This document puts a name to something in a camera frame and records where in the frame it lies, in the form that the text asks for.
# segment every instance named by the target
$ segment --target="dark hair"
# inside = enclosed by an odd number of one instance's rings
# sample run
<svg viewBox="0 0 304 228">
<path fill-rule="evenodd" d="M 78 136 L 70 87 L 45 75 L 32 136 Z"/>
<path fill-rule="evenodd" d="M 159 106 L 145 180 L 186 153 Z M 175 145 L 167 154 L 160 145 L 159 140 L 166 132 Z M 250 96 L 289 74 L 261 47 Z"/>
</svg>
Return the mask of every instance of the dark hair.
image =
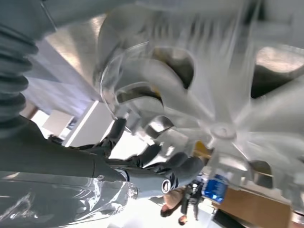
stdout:
<svg viewBox="0 0 304 228">
<path fill-rule="evenodd" d="M 177 208 L 179 208 L 179 206 L 180 206 L 180 204 L 181 204 L 181 200 L 178 204 L 177 204 L 175 207 L 173 207 L 172 209 L 167 209 L 167 210 L 164 210 L 164 211 L 161 210 L 161 216 L 164 217 L 164 218 L 170 216 L 174 211 L 176 211 Z"/>
<path fill-rule="evenodd" d="M 161 210 L 161 216 L 164 217 L 164 218 L 170 216 L 172 213 L 173 213 L 173 211 L 170 209 L 167 209 L 167 210 L 164 210 L 164 211 Z"/>
<path fill-rule="evenodd" d="M 185 225 L 186 222 L 182 222 L 182 221 L 180 221 L 180 218 L 179 218 L 179 224 L 180 225 L 181 225 L 181 226 L 183 226 L 183 225 Z"/>
</svg>

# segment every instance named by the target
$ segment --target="man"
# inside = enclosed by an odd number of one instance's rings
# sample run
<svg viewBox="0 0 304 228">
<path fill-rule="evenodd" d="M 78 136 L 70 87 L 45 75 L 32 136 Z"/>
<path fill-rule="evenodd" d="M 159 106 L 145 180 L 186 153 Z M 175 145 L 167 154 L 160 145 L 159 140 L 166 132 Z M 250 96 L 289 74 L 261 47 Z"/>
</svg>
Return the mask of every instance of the man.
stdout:
<svg viewBox="0 0 304 228">
<path fill-rule="evenodd" d="M 194 216 L 196 221 L 198 220 L 198 204 L 203 200 L 201 195 L 203 185 L 201 175 L 198 175 L 196 180 L 186 186 L 181 203 L 181 213 L 183 215 L 178 220 L 180 225 L 183 226 L 188 221 L 187 211 L 189 204 L 193 205 Z"/>
<path fill-rule="evenodd" d="M 165 204 L 161 207 L 161 216 L 164 218 L 170 216 L 180 206 L 184 190 L 185 188 L 182 187 L 164 195 Z"/>
</svg>

